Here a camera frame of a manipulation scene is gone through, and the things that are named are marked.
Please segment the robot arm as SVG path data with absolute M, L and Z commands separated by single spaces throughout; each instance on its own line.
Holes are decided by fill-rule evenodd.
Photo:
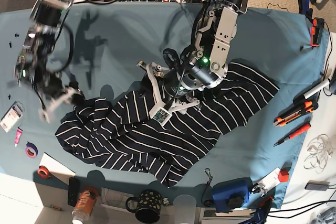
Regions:
M 206 0 L 194 20 L 190 45 L 181 54 L 164 49 L 165 67 L 139 61 L 139 67 L 146 72 L 139 95 L 152 92 L 154 96 L 151 119 L 165 125 L 176 112 L 199 109 L 200 101 L 191 93 L 215 88 L 226 78 L 237 17 L 246 13 L 247 7 L 248 0 Z
M 74 55 L 74 34 L 65 23 L 73 3 L 74 0 L 36 1 L 29 17 L 33 24 L 28 29 L 14 68 L 13 75 L 18 84 L 31 87 L 37 94 L 41 103 L 39 116 L 48 123 L 63 103 L 77 105 L 84 100 L 77 81 L 64 85 L 61 80 Z M 50 70 L 47 68 L 48 56 L 63 30 L 69 36 L 69 56 L 62 67 Z

